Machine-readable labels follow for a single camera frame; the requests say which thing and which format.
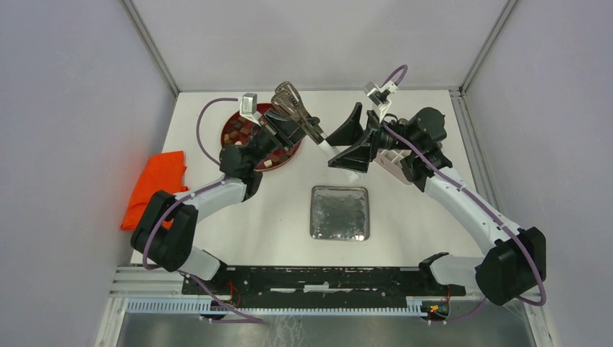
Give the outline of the metal serving tongs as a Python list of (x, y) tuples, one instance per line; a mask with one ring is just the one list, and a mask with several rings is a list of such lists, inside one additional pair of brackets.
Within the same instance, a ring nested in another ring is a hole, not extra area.
[(310, 115), (299, 91), (289, 81), (280, 83), (271, 98), (272, 104), (288, 115), (296, 122), (314, 143), (326, 154), (327, 159), (334, 158), (340, 153), (337, 147), (332, 146), (327, 140), (327, 135), (319, 126), (319, 122)]

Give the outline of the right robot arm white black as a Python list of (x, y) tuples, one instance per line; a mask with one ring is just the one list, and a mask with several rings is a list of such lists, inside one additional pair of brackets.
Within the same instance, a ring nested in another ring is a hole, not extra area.
[(411, 119), (389, 114), (380, 118), (367, 111), (360, 124), (362, 105), (327, 137), (344, 149), (328, 161), (331, 168), (366, 173), (381, 150), (409, 150), (401, 162), (405, 178), (438, 202), (469, 233), (481, 257), (441, 253), (424, 260), (417, 278), (419, 289), (438, 294), (446, 285), (477, 288), (493, 304), (513, 299), (542, 307), (547, 296), (546, 237), (537, 228), (524, 228), (505, 217), (470, 189), (441, 148), (447, 132), (445, 116), (426, 107)]

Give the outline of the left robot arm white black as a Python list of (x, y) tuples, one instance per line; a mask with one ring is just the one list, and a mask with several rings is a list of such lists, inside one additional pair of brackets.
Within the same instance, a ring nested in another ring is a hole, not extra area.
[(226, 288), (227, 275), (220, 270), (224, 262), (194, 245), (197, 224), (253, 197), (262, 181), (256, 168), (276, 150), (291, 150), (306, 136), (298, 123), (272, 108), (262, 120), (246, 143), (222, 148), (219, 179), (179, 195), (164, 190), (152, 195), (130, 239), (144, 267), (198, 277), (209, 294)]

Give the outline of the pink divided chocolate box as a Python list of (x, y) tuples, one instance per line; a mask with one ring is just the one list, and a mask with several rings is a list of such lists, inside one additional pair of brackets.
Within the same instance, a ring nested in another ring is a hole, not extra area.
[(412, 153), (411, 150), (380, 150), (374, 159), (388, 173), (405, 185), (412, 183), (405, 177), (402, 171), (401, 161)]

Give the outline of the round red plate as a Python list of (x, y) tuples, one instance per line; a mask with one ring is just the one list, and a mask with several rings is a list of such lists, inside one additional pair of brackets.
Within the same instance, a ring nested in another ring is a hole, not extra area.
[(220, 171), (225, 174), (238, 172), (250, 165), (254, 171), (270, 171), (287, 163), (296, 153), (301, 142), (289, 151), (279, 147), (273, 133), (265, 127), (263, 114), (275, 108), (270, 103), (259, 103), (260, 125), (240, 117), (235, 112), (223, 125), (219, 155)]

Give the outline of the square metal tray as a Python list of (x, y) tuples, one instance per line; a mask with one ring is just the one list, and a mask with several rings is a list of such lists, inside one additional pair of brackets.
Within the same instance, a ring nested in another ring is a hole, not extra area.
[(313, 187), (309, 222), (313, 239), (366, 241), (370, 237), (368, 190), (350, 186)]

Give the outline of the orange cloth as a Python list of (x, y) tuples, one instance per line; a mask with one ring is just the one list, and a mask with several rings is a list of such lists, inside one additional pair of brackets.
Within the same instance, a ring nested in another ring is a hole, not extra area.
[(187, 170), (183, 151), (158, 153), (152, 156), (143, 169), (127, 205), (127, 211), (120, 224), (126, 232), (135, 231), (150, 198), (163, 190), (170, 194), (186, 192), (184, 174)]

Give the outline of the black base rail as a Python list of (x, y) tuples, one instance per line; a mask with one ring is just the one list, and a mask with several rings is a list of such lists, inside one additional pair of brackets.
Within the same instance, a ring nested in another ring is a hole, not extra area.
[(403, 308), (408, 297), (465, 296), (419, 267), (221, 267), (207, 289), (240, 309)]

